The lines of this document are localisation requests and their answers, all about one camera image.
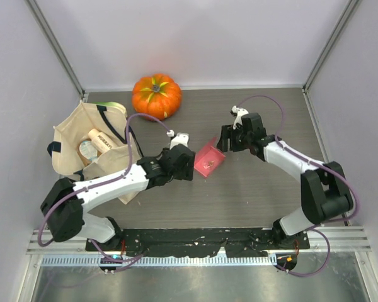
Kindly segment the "pink paper box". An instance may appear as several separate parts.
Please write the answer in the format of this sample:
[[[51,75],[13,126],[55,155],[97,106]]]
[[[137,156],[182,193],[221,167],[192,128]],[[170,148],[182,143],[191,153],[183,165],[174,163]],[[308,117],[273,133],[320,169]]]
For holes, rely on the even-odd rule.
[[[223,163],[226,156],[215,147],[217,137],[213,137],[195,156],[194,169],[204,178],[209,177],[218,166]],[[203,167],[204,162],[214,160],[215,164],[211,169]]]

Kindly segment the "small clear plastic wrapper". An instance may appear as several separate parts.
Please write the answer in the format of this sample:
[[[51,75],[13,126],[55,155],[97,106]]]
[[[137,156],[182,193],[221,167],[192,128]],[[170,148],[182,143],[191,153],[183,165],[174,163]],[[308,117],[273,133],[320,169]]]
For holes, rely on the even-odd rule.
[[[215,161],[214,160],[210,160],[208,162],[204,162],[203,167],[205,169],[211,169],[214,166],[214,164],[215,164]]]

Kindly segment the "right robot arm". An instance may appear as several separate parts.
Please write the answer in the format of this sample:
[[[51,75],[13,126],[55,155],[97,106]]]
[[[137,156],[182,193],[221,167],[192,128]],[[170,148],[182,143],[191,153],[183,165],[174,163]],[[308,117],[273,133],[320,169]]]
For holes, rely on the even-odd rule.
[[[267,135],[258,113],[233,107],[234,122],[221,128],[217,148],[221,152],[248,150],[260,160],[273,164],[292,176],[301,186],[301,205],[290,214],[274,221],[272,241],[284,249],[295,236],[354,208],[350,188],[337,162],[316,162],[281,138]]]

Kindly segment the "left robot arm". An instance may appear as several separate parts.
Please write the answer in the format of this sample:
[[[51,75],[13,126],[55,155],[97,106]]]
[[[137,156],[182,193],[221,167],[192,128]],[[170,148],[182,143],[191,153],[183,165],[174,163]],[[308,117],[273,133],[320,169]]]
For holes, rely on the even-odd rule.
[[[143,157],[129,169],[88,181],[64,177],[55,182],[40,206],[43,226],[50,230],[52,242],[83,237],[92,245],[114,251],[123,233],[111,217],[100,218],[90,211],[108,201],[163,186],[172,180],[191,181],[195,152],[178,144],[163,149],[161,156]]]

